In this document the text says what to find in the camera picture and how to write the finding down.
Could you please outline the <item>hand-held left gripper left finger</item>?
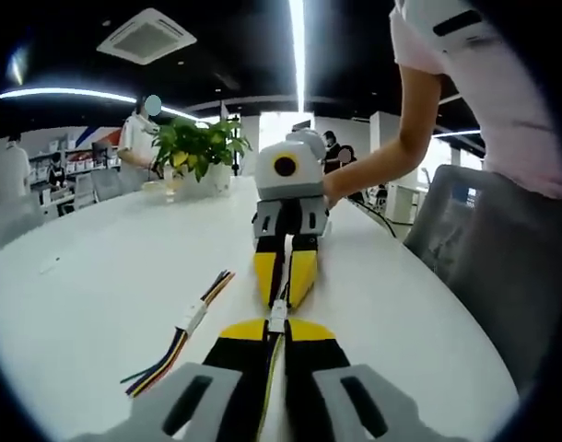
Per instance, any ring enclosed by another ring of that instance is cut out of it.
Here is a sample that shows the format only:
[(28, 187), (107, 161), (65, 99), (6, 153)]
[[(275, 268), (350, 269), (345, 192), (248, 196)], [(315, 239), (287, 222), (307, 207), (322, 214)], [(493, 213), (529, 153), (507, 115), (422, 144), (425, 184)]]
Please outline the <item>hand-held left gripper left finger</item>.
[(75, 441), (256, 441), (266, 413), (266, 321), (227, 327), (202, 363), (187, 362), (133, 401), (129, 417)]

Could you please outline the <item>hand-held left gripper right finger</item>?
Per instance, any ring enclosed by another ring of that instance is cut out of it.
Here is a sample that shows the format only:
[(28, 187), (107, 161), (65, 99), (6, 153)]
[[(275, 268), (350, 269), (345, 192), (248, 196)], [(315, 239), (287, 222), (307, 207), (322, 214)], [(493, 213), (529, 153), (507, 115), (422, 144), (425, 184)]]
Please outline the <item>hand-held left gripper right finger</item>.
[(353, 365), (314, 322), (286, 325), (286, 408), (295, 441), (450, 441), (416, 402), (366, 364)]

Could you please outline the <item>person's right hand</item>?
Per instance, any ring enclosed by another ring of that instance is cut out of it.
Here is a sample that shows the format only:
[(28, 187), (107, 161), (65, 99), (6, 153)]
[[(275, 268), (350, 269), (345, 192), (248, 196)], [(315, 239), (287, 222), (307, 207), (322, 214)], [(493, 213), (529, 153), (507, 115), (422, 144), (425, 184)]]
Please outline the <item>person's right hand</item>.
[(350, 167), (326, 174), (322, 180), (327, 207), (332, 209), (343, 198), (358, 191), (356, 172)]

